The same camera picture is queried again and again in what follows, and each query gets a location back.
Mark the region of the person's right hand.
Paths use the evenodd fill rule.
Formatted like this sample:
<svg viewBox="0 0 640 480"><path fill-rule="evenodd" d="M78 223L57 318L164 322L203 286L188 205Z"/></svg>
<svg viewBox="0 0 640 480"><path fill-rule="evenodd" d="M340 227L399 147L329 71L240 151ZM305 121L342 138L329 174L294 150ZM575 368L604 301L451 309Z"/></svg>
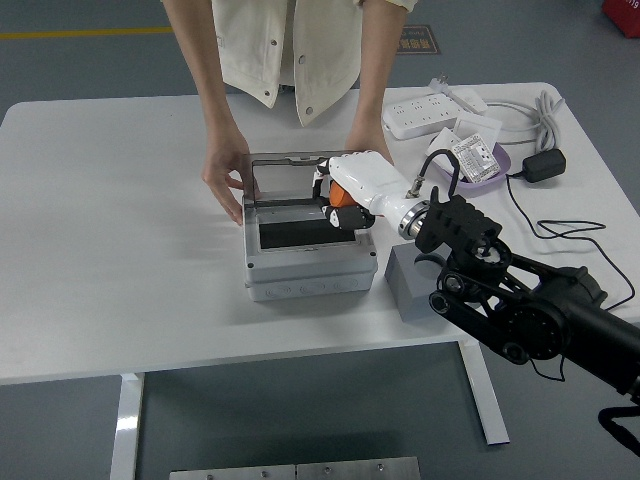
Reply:
<svg viewBox="0 0 640 480"><path fill-rule="evenodd" d="M238 130L209 132L201 178L215 199L237 225L243 224L243 209L233 190L253 193L253 177L247 160L249 147Z"/></svg>

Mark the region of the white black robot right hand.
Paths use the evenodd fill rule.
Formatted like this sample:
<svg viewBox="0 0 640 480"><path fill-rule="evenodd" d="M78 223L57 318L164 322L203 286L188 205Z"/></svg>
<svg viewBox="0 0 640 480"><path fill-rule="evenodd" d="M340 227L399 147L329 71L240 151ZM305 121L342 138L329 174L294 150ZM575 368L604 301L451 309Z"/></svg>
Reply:
<svg viewBox="0 0 640 480"><path fill-rule="evenodd" d="M316 166L312 198L329 223L341 230L368 229L384 217L405 239L428 209L419 189L374 151L334 156Z"/></svg>

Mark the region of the person's left hand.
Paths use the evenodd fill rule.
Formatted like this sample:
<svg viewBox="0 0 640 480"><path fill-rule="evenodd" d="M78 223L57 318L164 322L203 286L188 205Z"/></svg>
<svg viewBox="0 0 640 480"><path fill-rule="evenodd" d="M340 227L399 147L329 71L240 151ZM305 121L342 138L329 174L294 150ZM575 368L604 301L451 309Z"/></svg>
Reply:
<svg viewBox="0 0 640 480"><path fill-rule="evenodd" d="M351 152L374 151L379 153L389 164L394 164L384 134L378 131L373 133L351 131L345 141L344 149Z"/></svg>

